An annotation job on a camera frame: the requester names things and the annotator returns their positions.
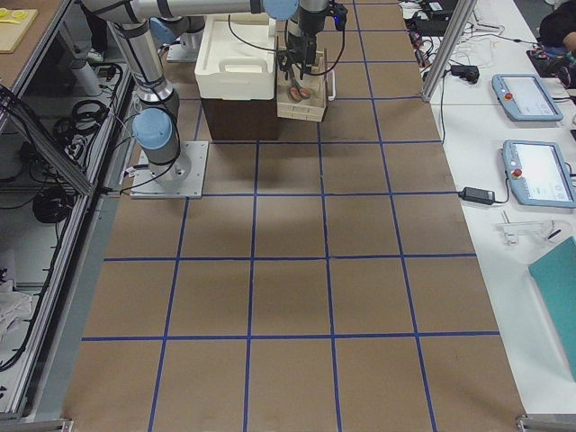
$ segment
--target black clothing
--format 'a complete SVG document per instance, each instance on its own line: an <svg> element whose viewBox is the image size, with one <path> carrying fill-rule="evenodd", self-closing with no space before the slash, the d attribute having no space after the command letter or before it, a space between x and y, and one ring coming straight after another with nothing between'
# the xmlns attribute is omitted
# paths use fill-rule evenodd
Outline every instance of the black clothing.
<svg viewBox="0 0 576 432"><path fill-rule="evenodd" d="M92 11L86 9L86 7L81 4L82 12L86 16L86 21L88 22L88 27L90 27L90 32L92 32L92 48L94 50L104 53L108 49L108 24L102 18L94 15Z"/></svg>

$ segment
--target open drawer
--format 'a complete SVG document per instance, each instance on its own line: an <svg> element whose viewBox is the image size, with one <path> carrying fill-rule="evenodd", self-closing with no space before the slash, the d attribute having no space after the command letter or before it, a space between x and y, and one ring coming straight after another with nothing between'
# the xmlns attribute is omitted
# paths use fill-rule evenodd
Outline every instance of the open drawer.
<svg viewBox="0 0 576 432"><path fill-rule="evenodd" d="M326 70L326 51L318 51L316 54L316 64L312 67L312 73L318 74ZM294 68L294 73L298 79L298 69ZM276 97L278 106L278 117L285 119L307 120L309 122L322 122L328 106L329 91L327 76L305 75L303 80L298 79L302 87L308 88L311 92L310 99L303 99L295 102L290 97L291 79L286 79L285 73L278 70L276 81Z"/></svg>

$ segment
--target tiled surface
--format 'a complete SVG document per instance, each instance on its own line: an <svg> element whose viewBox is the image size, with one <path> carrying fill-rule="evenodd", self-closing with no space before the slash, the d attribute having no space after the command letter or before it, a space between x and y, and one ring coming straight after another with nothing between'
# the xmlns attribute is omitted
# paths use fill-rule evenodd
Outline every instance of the tiled surface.
<svg viewBox="0 0 576 432"><path fill-rule="evenodd" d="M200 201L121 199L65 409L79 431L515 430L400 9L347 7L322 124L212 144ZM338 54L332 23L319 46ZM193 68L166 74L181 136L209 140Z"/></svg>

